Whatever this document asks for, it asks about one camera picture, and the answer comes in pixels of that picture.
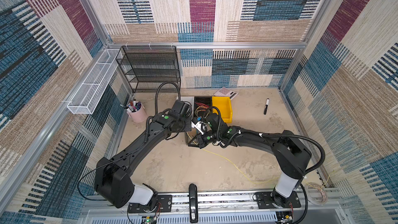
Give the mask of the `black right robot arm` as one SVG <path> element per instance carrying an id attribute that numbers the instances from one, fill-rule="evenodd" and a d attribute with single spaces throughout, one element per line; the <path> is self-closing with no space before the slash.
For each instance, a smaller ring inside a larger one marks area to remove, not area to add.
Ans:
<path id="1" fill-rule="evenodd" d="M 282 171 L 271 193 L 275 207 L 285 207 L 303 178 L 325 161 L 323 147 L 311 138 L 295 135 L 288 130 L 262 133 L 228 126 L 216 107 L 208 108 L 203 115 L 194 116 L 191 126 L 198 131 L 188 143 L 191 147 L 202 149 L 209 144 L 221 148 L 249 147 L 272 154 Z"/>

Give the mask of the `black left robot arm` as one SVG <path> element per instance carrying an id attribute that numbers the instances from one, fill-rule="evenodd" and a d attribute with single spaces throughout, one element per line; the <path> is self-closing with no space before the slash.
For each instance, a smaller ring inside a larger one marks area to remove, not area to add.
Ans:
<path id="1" fill-rule="evenodd" d="M 155 110 L 146 119 L 144 132 L 127 148 L 112 158 L 103 157 L 92 170 L 94 190 L 104 201 L 116 208 L 127 203 L 155 205 L 155 190 L 147 185 L 135 185 L 131 176 L 142 160 L 163 140 L 171 140 L 185 131 L 192 108 L 179 96 L 172 108 Z"/>

